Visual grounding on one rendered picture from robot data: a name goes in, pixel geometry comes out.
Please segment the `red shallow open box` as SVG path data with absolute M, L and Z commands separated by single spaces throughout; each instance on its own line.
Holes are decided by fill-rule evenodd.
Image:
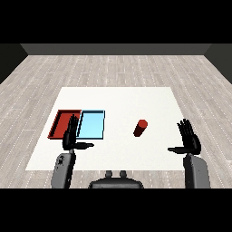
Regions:
M 81 110 L 59 110 L 53 120 L 53 125 L 48 134 L 50 140 L 61 140 L 68 128 L 69 119 L 72 115 L 80 119 Z

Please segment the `dark grey robot body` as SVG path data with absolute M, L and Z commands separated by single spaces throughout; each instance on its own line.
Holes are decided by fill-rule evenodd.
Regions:
M 107 170 L 103 179 L 92 181 L 89 189 L 143 189 L 140 181 L 129 179 L 125 170 L 120 171 L 120 176 L 114 178 L 112 171 Z

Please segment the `red can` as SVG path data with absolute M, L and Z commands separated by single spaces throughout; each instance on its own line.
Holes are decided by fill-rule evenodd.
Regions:
M 145 120 L 139 120 L 133 132 L 135 137 L 139 137 L 147 128 L 148 123 Z

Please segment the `light blue shallow open box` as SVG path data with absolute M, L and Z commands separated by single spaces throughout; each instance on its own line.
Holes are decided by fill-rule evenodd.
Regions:
M 105 111 L 84 110 L 78 122 L 77 140 L 102 140 Z

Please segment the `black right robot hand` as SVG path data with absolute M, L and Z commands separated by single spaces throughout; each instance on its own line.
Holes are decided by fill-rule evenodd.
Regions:
M 183 119 L 178 123 L 178 127 L 183 146 L 168 148 L 168 151 L 172 151 L 176 154 L 190 153 L 192 155 L 199 155 L 201 152 L 201 143 L 197 134 L 193 131 L 190 121 Z

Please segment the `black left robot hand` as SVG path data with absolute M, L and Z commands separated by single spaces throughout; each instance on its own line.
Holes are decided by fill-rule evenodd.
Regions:
M 76 130 L 78 118 L 73 114 L 69 119 L 67 130 L 63 134 L 63 149 L 64 150 L 86 150 L 93 147 L 93 143 L 77 142 Z

